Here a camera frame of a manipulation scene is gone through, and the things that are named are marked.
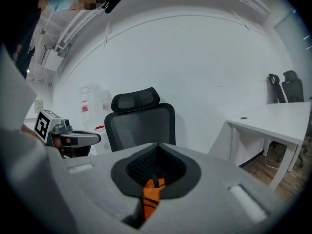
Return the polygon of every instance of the orange strap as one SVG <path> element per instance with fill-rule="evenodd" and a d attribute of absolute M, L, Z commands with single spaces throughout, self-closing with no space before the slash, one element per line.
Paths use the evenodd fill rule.
<path fill-rule="evenodd" d="M 155 188 L 153 180 L 150 179 L 143 188 L 143 209 L 145 221 L 156 210 L 160 200 L 160 191 L 165 188 L 165 180 L 163 178 L 159 178 L 158 182 L 159 187 Z"/>

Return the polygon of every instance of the cable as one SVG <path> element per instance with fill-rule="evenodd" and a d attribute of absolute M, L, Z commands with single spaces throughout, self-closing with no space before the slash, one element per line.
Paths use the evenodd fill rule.
<path fill-rule="evenodd" d="M 272 149 L 272 146 L 270 147 L 270 149 L 268 150 L 267 155 L 265 156 L 264 164 L 265 164 L 267 167 L 270 167 L 270 168 L 273 168 L 273 169 L 278 169 L 279 167 L 273 167 L 273 166 L 269 166 L 269 165 L 267 164 L 267 156 L 269 155 L 269 152 L 271 151 L 271 149 Z M 304 188 L 304 184 L 303 184 L 301 178 L 299 177 L 299 175 L 298 175 L 297 173 L 295 173 L 294 170 L 292 170 L 292 172 L 298 177 L 298 179 L 300 180 L 300 183 L 301 183 L 302 187 Z"/>
<path fill-rule="evenodd" d="M 301 183 L 302 187 L 304 188 L 304 185 L 303 185 L 302 180 L 301 180 L 301 178 L 299 177 L 299 175 L 298 175 L 297 173 L 295 173 L 294 170 L 292 170 L 292 172 L 298 177 L 298 179 L 300 180 L 300 183 Z"/>
<path fill-rule="evenodd" d="M 265 156 L 264 164 L 265 164 L 267 167 L 274 168 L 274 169 L 278 169 L 279 167 L 273 167 L 273 166 L 269 166 L 269 165 L 267 164 L 267 156 L 269 155 L 269 152 L 270 152 L 271 150 L 272 150 L 272 146 L 270 147 L 270 149 L 268 150 L 267 155 Z"/>
<path fill-rule="evenodd" d="M 49 35 L 49 37 L 50 37 L 50 39 L 51 39 L 52 41 L 56 41 L 56 40 L 53 40 L 52 35 L 50 35 L 50 34 L 48 34 L 48 35 Z"/>

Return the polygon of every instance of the black office chair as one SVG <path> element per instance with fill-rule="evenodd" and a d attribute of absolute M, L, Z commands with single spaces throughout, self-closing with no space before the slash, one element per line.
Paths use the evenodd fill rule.
<path fill-rule="evenodd" d="M 276 97 L 278 98 L 278 102 L 279 103 L 286 103 L 286 100 L 285 100 L 285 97 L 283 94 L 283 90 L 282 90 L 281 86 L 279 85 L 279 77 L 277 75 L 274 75 L 274 74 L 269 74 L 269 80 L 270 80 L 271 85 L 273 87 L 273 91 L 274 91 Z M 276 149 L 277 145 L 281 145 L 281 144 L 273 141 L 272 148 Z M 300 160 L 299 167 L 302 168 L 303 167 L 302 156 L 299 155 L 298 158 Z M 277 163 L 281 162 L 280 154 L 277 154 L 276 162 Z"/>
<path fill-rule="evenodd" d="M 116 95 L 104 121 L 112 152 L 145 143 L 176 144 L 175 110 L 154 88 Z"/>
<path fill-rule="evenodd" d="M 273 90 L 276 94 L 276 97 L 278 98 L 278 102 L 279 103 L 286 103 L 284 94 L 283 94 L 283 90 L 281 88 L 281 86 L 279 85 L 279 77 L 277 75 L 274 74 L 269 74 L 269 79 L 271 82 L 271 85 L 273 87 Z"/>
<path fill-rule="evenodd" d="M 298 78 L 298 75 L 295 71 L 290 70 L 283 73 L 285 76 L 285 81 L 282 82 L 282 86 L 287 97 L 288 102 L 304 102 L 303 97 L 303 86 L 302 81 Z M 307 147 L 311 145 L 312 142 L 312 113 L 310 112 L 309 124 L 306 132 L 306 137 L 310 137 L 309 143 L 304 147 L 304 152 L 306 153 Z"/>

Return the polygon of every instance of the power cord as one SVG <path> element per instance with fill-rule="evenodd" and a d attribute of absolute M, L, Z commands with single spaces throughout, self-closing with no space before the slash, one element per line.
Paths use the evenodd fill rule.
<path fill-rule="evenodd" d="M 270 168 L 273 168 L 273 169 L 278 169 L 279 167 L 273 167 L 273 166 L 269 166 L 269 165 L 267 164 L 267 156 L 269 155 L 269 152 L 271 151 L 271 149 L 272 149 L 272 146 L 270 147 L 270 149 L 268 150 L 267 155 L 265 156 L 264 164 L 265 164 L 267 167 L 270 167 Z M 299 175 L 298 175 L 297 173 L 295 173 L 294 170 L 292 170 L 292 172 L 298 177 L 298 179 L 300 180 L 300 183 L 301 183 L 302 187 L 304 188 L 304 184 L 303 184 L 301 178 L 299 177 Z"/>

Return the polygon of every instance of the grey surface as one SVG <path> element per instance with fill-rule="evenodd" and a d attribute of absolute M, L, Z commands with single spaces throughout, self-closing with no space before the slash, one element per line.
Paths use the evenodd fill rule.
<path fill-rule="evenodd" d="M 77 138 L 77 145 L 71 144 L 70 147 L 72 148 L 91 146 L 101 141 L 101 137 L 98 134 L 90 131 L 70 130 L 60 134 L 60 136 L 62 138 Z"/>
<path fill-rule="evenodd" d="M 241 233 L 259 229 L 228 188 L 240 184 L 268 212 L 280 203 L 274 193 L 235 165 L 203 153 L 168 147 L 191 157 L 201 178 L 186 196 L 161 200 L 139 230 L 120 222 L 134 212 L 138 199 L 123 195 L 111 180 L 111 167 L 150 144 L 107 155 L 63 160 L 58 150 L 20 132 L 0 130 L 1 166 L 10 185 L 29 209 L 58 233 Z M 70 174 L 68 168 L 88 169 Z M 267 218 L 261 228 L 272 223 Z"/>
<path fill-rule="evenodd" d="M 70 158 L 64 161 L 68 168 L 92 164 L 92 169 L 72 175 L 75 182 L 97 206 L 116 219 L 122 220 L 134 213 L 139 199 L 121 193 L 112 181 L 111 169 L 116 161 L 127 158 L 150 145 L 152 144 L 144 144 L 139 147 L 98 156 Z"/>
<path fill-rule="evenodd" d="M 138 200 L 123 195 L 111 180 L 113 164 L 151 144 L 129 148 L 107 155 L 67 159 L 70 168 L 86 163 L 92 169 L 73 174 L 77 184 L 111 216 L 123 219 L 135 211 Z M 238 233 L 254 226 L 228 188 L 242 185 L 268 212 L 272 213 L 280 202 L 272 191 L 255 181 L 242 169 L 216 157 L 186 148 L 166 144 L 191 157 L 201 167 L 202 177 L 197 186 L 185 197 L 161 200 L 153 216 L 141 227 L 144 233 Z"/>
<path fill-rule="evenodd" d="M 272 191 L 234 164 L 186 148 L 166 146 L 194 159 L 201 167 L 202 177 L 185 197 L 160 201 L 141 231 L 162 234 L 245 231 L 254 224 L 228 190 L 237 184 L 250 192 L 268 212 L 273 212 L 280 205 Z"/>
<path fill-rule="evenodd" d="M 0 129 L 0 161 L 17 196 L 56 233 L 138 233 L 95 205 L 75 183 L 57 149 Z"/>

